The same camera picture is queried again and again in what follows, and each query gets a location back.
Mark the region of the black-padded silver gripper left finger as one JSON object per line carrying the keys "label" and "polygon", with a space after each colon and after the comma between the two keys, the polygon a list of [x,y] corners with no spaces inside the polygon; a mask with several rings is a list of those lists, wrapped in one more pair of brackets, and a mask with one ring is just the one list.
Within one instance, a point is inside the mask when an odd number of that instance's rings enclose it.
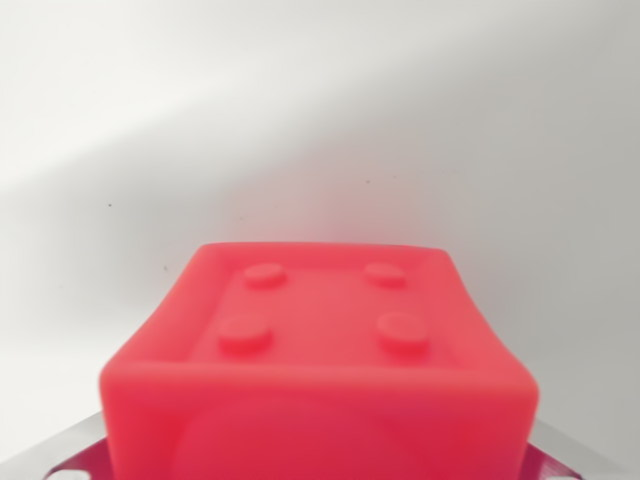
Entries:
{"label": "black-padded silver gripper left finger", "polygon": [[2,479],[113,479],[103,415],[95,413],[1,463]]}

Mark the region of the black-padded silver gripper right finger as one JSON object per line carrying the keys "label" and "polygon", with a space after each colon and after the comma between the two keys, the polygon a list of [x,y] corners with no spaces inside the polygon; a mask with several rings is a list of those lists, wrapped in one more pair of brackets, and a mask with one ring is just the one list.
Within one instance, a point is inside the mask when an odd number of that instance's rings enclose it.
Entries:
{"label": "black-padded silver gripper right finger", "polygon": [[521,469],[522,479],[582,479],[588,450],[574,443],[533,443],[527,445]]}

